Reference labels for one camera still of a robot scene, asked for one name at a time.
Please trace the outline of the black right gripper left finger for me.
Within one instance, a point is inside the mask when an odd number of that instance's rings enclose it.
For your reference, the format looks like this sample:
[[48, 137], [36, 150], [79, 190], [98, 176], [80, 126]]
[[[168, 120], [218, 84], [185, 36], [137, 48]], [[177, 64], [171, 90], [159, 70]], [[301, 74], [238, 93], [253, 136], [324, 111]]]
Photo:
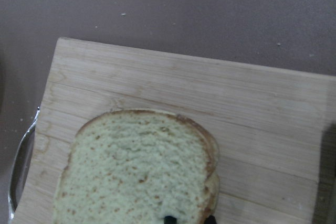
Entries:
[[177, 219], [173, 216], [165, 216], [164, 224], [177, 224]]

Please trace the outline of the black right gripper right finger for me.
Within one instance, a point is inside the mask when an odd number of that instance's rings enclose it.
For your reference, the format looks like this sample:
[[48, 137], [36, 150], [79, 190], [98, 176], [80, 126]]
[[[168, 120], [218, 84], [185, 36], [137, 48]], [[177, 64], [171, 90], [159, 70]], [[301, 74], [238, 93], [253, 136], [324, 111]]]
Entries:
[[216, 218], [213, 215], [210, 215], [205, 219], [205, 224], [217, 224]]

